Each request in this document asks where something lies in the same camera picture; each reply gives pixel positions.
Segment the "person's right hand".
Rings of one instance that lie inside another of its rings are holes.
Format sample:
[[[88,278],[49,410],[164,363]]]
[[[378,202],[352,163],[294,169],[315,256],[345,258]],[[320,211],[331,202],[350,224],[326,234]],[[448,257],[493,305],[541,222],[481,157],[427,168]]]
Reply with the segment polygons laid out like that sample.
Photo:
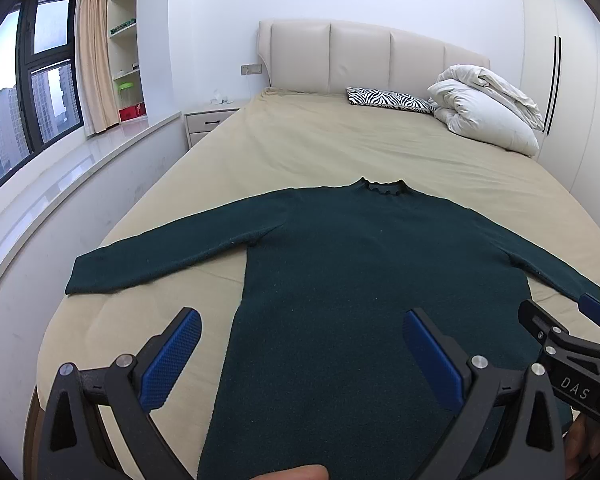
[[[571,479],[580,471],[586,458],[600,455],[600,425],[579,413],[566,433],[564,445],[565,478]]]

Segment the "person's left hand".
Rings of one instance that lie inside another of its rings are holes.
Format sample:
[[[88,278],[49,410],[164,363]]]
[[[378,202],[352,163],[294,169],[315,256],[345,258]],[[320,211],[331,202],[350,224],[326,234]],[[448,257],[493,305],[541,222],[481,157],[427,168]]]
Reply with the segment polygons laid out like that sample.
[[[304,465],[285,470],[259,474],[252,480],[328,480],[329,473],[323,465]]]

